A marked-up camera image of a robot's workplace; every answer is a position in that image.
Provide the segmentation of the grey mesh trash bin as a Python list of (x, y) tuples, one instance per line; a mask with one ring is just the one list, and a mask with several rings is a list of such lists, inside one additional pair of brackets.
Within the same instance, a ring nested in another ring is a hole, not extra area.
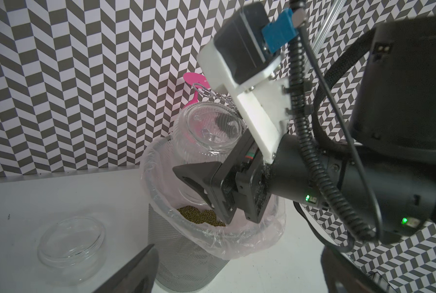
[(204, 288), (229, 263), (183, 236), (152, 206), (148, 207), (148, 243), (159, 253), (157, 282), (178, 293)]

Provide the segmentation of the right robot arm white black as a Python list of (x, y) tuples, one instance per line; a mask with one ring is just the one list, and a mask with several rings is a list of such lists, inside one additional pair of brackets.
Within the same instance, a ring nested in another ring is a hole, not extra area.
[[(331, 141), (317, 110), (332, 87), (368, 56), (346, 143)], [(315, 55), (307, 33), (290, 42), (290, 94), (296, 135), (285, 134), (264, 165), (246, 134), (223, 162), (174, 167), (174, 174), (225, 221), (241, 209), (259, 222), (270, 194), (330, 208), (362, 242), (398, 242), (427, 220), (436, 224), (436, 16), (383, 23), (360, 36), (319, 76), (305, 100), (301, 61)]]

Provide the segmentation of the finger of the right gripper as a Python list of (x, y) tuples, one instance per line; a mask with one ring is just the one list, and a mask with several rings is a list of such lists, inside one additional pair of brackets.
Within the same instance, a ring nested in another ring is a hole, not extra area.
[(206, 204), (214, 209), (216, 199), (212, 179), (221, 165), (221, 162), (202, 162), (175, 166), (172, 170), (178, 179), (198, 193)]

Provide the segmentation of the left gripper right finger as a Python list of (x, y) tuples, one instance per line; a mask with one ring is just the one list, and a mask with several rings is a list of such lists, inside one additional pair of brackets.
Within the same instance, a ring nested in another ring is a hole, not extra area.
[(325, 246), (321, 266), (329, 293), (387, 293), (386, 286), (364, 274), (346, 256)]

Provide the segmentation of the glass jar of mung beans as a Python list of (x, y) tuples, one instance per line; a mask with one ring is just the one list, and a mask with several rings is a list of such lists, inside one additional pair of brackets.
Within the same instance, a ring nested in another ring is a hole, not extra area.
[(77, 216), (51, 226), (41, 237), (37, 256), (41, 276), (56, 286), (74, 286), (103, 266), (106, 229), (97, 219)]

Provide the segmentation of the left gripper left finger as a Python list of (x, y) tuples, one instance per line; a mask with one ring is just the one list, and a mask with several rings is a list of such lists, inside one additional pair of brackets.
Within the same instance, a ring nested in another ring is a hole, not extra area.
[(159, 267), (159, 253), (149, 244), (95, 293), (150, 293)]

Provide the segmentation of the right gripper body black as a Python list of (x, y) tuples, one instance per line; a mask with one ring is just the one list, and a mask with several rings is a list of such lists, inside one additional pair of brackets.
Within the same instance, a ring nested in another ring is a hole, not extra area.
[(229, 224), (241, 210), (246, 220), (260, 223), (271, 197), (268, 173), (262, 152), (246, 130), (211, 179), (213, 210), (220, 220)]

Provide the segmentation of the glass jar with beans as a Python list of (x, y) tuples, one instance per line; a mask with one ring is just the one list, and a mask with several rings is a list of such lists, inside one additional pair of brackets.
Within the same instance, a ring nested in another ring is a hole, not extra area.
[(173, 166), (223, 163), (246, 129), (235, 111), (219, 103), (199, 102), (185, 107), (171, 132)]

